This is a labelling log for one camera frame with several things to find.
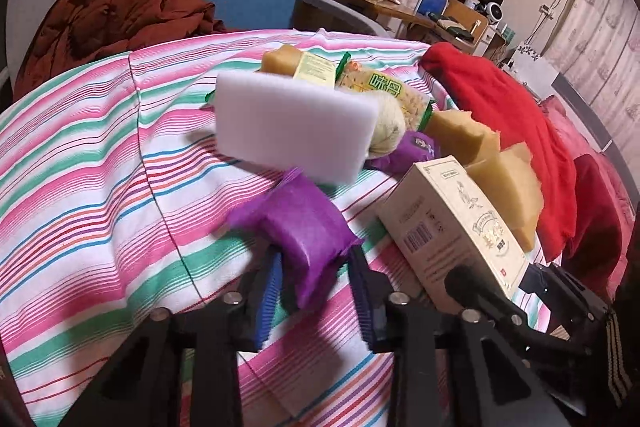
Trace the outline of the red knitted sweater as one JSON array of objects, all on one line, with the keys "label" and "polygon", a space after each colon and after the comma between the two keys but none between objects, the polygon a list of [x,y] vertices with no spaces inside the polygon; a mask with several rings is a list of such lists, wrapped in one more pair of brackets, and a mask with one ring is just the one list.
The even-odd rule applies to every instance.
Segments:
[{"label": "red knitted sweater", "polygon": [[576,232],[576,168],[548,117],[521,83],[486,58],[464,54],[450,43],[430,46],[420,66],[459,108],[499,132],[503,146],[526,143],[544,196],[537,234],[544,257],[555,260]]}]

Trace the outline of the white melamine sponge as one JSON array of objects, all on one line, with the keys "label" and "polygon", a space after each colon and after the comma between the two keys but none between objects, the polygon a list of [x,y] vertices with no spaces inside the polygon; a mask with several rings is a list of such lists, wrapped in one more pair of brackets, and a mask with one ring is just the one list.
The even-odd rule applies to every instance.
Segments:
[{"label": "white melamine sponge", "polygon": [[356,180],[378,120],[366,96],[242,70],[218,72],[213,108],[221,154],[332,184]]}]

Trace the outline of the beige printed carton box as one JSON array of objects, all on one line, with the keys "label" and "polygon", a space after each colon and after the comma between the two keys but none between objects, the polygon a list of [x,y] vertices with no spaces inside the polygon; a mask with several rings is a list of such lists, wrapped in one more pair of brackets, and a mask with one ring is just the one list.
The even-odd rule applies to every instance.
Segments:
[{"label": "beige printed carton box", "polygon": [[461,310],[445,286],[457,265],[506,299],[528,267],[506,222],[452,156],[413,164],[378,207],[378,219],[442,312]]}]

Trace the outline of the purple packet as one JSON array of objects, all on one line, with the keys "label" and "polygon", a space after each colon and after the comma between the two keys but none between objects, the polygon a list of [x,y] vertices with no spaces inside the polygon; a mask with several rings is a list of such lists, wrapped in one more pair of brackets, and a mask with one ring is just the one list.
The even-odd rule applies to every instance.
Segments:
[{"label": "purple packet", "polygon": [[439,147],[433,139],[420,131],[407,131],[393,153],[369,159],[364,167],[390,176],[403,176],[416,162],[435,158],[439,158]]},{"label": "purple packet", "polygon": [[321,306],[349,249],[363,243],[331,199],[298,169],[231,210],[227,223],[280,248],[285,286],[301,310]]}]

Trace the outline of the tan sponge block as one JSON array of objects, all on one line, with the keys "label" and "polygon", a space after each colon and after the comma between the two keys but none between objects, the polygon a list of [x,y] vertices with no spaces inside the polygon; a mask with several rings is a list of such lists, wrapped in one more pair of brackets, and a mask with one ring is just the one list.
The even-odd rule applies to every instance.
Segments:
[{"label": "tan sponge block", "polygon": [[500,133],[476,121],[471,112],[464,110],[435,112],[427,121],[424,132],[435,141],[440,156],[454,156],[462,166],[500,152]]},{"label": "tan sponge block", "polygon": [[465,167],[516,238],[524,253],[535,246],[536,228],[544,208],[541,183],[525,142]]}]

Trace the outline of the striped pink green tablecloth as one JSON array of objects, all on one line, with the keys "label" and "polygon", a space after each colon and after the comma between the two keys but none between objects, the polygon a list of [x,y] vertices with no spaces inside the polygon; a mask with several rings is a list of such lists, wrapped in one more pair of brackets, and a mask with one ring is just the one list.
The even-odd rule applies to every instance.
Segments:
[{"label": "striped pink green tablecloth", "polygon": [[[217,152],[205,104],[219,69],[258,69],[290,44],[344,52],[435,98],[428,44],[338,32],[254,30],[124,52],[63,72],[1,114],[1,341],[36,426],[57,426],[156,306],[197,308],[258,253],[228,212],[280,181]],[[396,180],[362,170],[323,187],[374,269],[425,297],[376,207]],[[392,358],[362,341],[344,270],[318,313],[277,307],[258,355],[240,355],[245,426],[385,426]]]}]

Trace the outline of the dark red puffer jacket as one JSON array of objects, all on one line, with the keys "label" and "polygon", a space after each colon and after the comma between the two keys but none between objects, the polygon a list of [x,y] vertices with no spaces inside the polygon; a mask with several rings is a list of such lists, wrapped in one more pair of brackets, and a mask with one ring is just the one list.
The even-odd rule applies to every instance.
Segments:
[{"label": "dark red puffer jacket", "polygon": [[100,58],[226,31],[206,0],[56,0],[29,43],[13,100]]}]

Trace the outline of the blue folding chair back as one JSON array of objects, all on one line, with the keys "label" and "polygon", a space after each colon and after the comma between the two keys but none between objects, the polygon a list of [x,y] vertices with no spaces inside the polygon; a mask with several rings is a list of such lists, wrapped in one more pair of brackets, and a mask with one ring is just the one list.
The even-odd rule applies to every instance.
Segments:
[{"label": "blue folding chair back", "polygon": [[449,0],[420,0],[416,6],[416,12],[420,15],[442,15],[447,9]]}]

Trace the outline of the wooden side desk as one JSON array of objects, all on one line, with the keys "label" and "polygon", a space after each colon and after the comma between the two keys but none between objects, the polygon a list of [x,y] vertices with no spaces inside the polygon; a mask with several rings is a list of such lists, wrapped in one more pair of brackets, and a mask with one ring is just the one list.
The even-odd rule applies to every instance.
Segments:
[{"label": "wooden side desk", "polygon": [[401,4],[393,4],[387,0],[333,0],[344,4],[355,11],[359,11],[371,20],[385,16],[391,20],[399,20],[405,27],[406,35],[414,40],[424,40],[428,43],[447,41],[458,50],[472,55],[482,40],[488,27],[488,20],[484,15],[454,15],[457,20],[474,37],[473,41],[465,41],[455,37],[447,29],[439,26],[431,18],[418,14],[413,9]]}]

